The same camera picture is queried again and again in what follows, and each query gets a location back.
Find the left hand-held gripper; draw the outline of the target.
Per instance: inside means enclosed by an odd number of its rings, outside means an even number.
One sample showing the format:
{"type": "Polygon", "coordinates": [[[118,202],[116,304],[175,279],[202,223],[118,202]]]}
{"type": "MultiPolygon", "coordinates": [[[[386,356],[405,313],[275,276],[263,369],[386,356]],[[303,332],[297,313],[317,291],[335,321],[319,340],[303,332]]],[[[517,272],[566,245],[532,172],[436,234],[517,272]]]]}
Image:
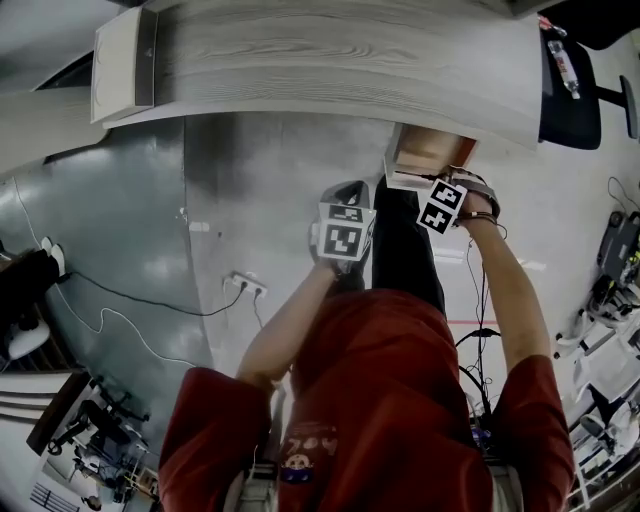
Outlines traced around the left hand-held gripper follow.
{"type": "Polygon", "coordinates": [[[348,181],[327,189],[309,230],[312,254],[335,263],[360,262],[371,244],[375,218],[366,182],[348,181]]]}

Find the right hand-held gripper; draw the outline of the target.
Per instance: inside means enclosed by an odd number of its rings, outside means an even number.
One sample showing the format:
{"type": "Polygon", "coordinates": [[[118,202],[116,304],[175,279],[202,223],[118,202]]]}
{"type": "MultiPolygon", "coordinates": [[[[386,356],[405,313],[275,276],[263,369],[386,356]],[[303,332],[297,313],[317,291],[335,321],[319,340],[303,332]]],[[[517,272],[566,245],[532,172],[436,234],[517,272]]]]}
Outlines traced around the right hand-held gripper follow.
{"type": "Polygon", "coordinates": [[[494,224],[500,215],[500,205],[495,191],[479,175],[462,167],[449,167],[436,176],[427,176],[431,188],[419,196],[420,213],[416,224],[437,234],[445,234],[458,226],[459,220],[487,217],[494,224]],[[461,209],[469,192],[483,196],[491,206],[490,213],[473,211],[462,213],[461,209]]]}

